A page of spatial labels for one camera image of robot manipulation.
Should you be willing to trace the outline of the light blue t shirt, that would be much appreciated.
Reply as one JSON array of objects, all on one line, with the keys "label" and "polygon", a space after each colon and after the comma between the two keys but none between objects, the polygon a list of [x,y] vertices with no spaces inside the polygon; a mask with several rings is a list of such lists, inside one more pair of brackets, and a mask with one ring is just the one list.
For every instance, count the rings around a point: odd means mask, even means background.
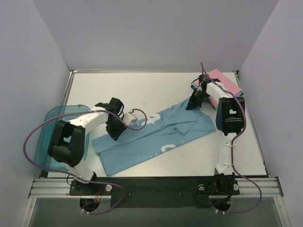
[{"label": "light blue t shirt", "polygon": [[106,175],[115,175],[215,131],[212,119],[199,108],[187,110],[188,99],[140,119],[113,140],[109,135],[92,144]]}]

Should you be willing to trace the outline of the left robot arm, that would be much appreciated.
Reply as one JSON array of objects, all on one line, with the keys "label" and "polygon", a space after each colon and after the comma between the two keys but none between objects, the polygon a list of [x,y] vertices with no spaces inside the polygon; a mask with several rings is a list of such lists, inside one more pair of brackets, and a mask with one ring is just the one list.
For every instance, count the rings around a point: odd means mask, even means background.
[{"label": "left robot arm", "polygon": [[120,119],[124,104],[120,99],[111,98],[109,103],[97,103],[90,113],[83,114],[70,121],[60,120],[56,123],[48,156],[66,166],[74,178],[81,183],[80,189],[87,195],[97,190],[96,174],[84,160],[85,139],[96,127],[105,124],[110,138],[117,140],[126,130]]}]

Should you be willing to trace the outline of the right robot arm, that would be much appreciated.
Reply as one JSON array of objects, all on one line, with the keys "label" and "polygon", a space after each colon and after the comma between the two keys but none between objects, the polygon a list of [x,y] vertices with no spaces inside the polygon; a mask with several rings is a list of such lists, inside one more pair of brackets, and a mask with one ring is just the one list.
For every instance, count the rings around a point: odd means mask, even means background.
[{"label": "right robot arm", "polygon": [[243,97],[236,97],[219,79],[211,79],[206,73],[202,73],[198,81],[199,85],[189,98],[186,109],[197,109],[209,98],[217,102],[215,125],[221,132],[221,138],[215,173],[232,175],[235,140],[246,129],[245,100]]}]

